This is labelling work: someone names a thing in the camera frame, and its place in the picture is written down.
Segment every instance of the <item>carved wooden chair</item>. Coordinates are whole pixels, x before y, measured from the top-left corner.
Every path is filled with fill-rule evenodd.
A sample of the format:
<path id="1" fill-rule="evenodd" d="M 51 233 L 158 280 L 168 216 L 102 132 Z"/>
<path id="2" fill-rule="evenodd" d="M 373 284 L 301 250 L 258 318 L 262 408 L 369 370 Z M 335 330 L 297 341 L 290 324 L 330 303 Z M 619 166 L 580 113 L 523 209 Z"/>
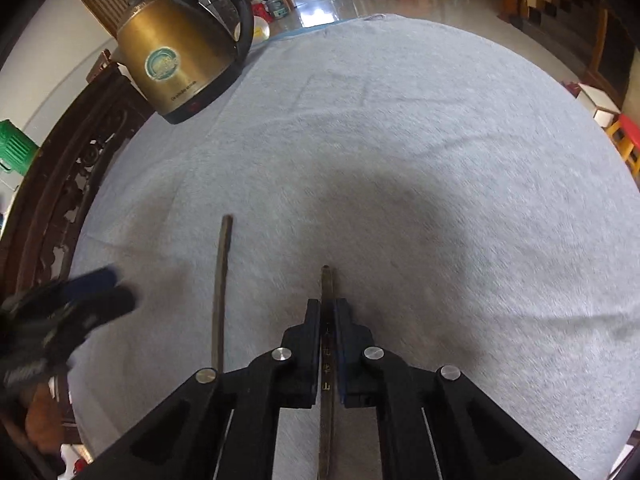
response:
<path id="1" fill-rule="evenodd" d="M 104 62 L 90 77 L 38 150 L 8 212 L 0 238 L 2 300 L 68 277 L 82 223 L 111 159 L 153 113 L 116 64 Z M 55 390 L 65 442 L 80 444 L 66 376 L 55 379 Z"/>

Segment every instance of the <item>tiled floor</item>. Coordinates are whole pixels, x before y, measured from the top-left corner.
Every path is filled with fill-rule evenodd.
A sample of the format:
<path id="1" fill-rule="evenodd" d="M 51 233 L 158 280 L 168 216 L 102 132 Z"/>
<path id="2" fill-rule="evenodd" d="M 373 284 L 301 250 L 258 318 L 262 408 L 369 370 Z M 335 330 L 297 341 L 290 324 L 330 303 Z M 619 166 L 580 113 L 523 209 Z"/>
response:
<path id="1" fill-rule="evenodd" d="M 495 41 L 545 70 L 558 81 L 578 80 L 558 58 L 500 20 L 500 0 L 296 0 L 289 16 L 271 24 L 271 35 L 371 14 L 400 14 L 468 30 Z"/>

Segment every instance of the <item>gray towel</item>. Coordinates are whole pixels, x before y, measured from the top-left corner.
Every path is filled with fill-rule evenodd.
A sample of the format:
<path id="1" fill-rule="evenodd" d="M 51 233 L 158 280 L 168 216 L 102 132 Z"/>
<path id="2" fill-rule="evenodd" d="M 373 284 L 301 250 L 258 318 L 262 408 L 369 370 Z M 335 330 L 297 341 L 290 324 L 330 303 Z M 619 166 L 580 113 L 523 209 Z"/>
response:
<path id="1" fill-rule="evenodd" d="M 210 364 L 220 218 L 235 216 L 225 363 L 277 346 L 337 269 L 376 342 L 459 366 L 584 480 L 638 421 L 640 197 L 607 136 L 542 70 L 397 16 L 254 52 L 243 78 L 116 160 L 73 272 L 116 263 L 140 308 L 75 354 L 95 452 Z M 374 413 L 339 410 L 336 479 L 380 478 Z M 318 410 L 285 410 L 276 479 L 316 477 Z"/>

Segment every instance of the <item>electric kettle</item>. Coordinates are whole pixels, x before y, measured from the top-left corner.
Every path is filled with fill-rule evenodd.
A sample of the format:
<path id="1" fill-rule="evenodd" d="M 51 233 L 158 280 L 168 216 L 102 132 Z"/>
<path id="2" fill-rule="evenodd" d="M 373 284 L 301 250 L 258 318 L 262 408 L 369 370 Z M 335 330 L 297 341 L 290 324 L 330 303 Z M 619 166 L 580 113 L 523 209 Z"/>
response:
<path id="1" fill-rule="evenodd" d="M 254 37 L 249 0 L 231 0 L 240 37 L 198 0 L 141 0 L 118 28 L 113 60 L 127 67 L 149 103 L 178 124 L 218 98 L 242 73 Z"/>

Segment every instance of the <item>silver screw head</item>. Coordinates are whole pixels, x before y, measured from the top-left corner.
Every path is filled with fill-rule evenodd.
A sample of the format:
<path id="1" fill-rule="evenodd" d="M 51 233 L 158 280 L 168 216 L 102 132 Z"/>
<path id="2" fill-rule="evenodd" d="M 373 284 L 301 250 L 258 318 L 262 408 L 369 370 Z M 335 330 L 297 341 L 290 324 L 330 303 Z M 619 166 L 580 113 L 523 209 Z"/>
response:
<path id="1" fill-rule="evenodd" d="M 203 368 L 196 372 L 196 381 L 200 384 L 211 383 L 216 380 L 217 372 L 213 368 Z"/>
<path id="2" fill-rule="evenodd" d="M 273 357 L 276 361 L 286 361 L 291 357 L 291 350 L 281 346 L 271 352 L 271 357 Z"/>
<path id="3" fill-rule="evenodd" d="M 379 346 L 369 346 L 364 349 L 364 357 L 371 359 L 372 361 L 377 361 L 382 358 L 384 354 L 385 351 Z"/>
<path id="4" fill-rule="evenodd" d="M 460 369 L 454 365 L 444 365 L 440 369 L 440 375 L 443 376 L 447 381 L 455 381 L 460 377 Z"/>

